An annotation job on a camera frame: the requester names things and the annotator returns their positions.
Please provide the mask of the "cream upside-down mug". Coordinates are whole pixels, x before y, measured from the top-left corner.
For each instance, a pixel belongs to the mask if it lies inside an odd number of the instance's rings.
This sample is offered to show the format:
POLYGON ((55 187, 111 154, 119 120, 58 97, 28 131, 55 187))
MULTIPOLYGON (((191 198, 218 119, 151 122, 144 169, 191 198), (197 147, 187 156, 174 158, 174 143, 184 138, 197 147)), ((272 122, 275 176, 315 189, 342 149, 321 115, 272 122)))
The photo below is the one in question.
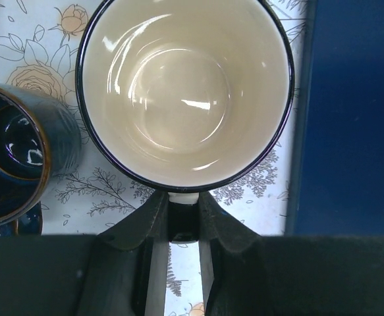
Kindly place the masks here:
POLYGON ((190 205, 269 154, 295 71, 265 1, 103 1, 82 36, 75 82, 100 153, 190 205))

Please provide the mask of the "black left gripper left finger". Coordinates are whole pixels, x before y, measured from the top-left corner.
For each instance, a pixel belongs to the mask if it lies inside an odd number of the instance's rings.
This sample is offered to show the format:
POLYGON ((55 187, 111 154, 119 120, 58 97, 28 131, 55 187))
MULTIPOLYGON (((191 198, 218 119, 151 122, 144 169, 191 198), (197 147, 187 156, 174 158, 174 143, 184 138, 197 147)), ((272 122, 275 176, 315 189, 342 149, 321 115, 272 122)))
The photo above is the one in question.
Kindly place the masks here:
POLYGON ((162 315, 168 195, 98 235, 0 237, 0 315, 162 315))

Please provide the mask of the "dark blue small mug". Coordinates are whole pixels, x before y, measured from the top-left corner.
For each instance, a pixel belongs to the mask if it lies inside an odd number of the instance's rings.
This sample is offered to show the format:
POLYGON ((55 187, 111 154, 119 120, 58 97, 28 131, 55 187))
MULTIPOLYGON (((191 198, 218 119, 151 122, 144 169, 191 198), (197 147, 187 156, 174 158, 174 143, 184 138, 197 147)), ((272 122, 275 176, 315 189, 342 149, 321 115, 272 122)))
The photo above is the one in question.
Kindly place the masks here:
POLYGON ((60 100, 0 84, 0 226, 38 206, 81 154, 79 126, 60 100))

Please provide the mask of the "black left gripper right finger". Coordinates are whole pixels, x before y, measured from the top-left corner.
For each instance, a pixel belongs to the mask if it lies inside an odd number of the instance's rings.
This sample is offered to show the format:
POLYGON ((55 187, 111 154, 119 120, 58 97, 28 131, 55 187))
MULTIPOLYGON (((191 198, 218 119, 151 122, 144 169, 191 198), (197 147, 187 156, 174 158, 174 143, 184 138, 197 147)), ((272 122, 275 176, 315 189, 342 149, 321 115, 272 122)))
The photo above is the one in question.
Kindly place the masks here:
POLYGON ((204 192, 206 315, 384 315, 383 236, 260 236, 204 192))

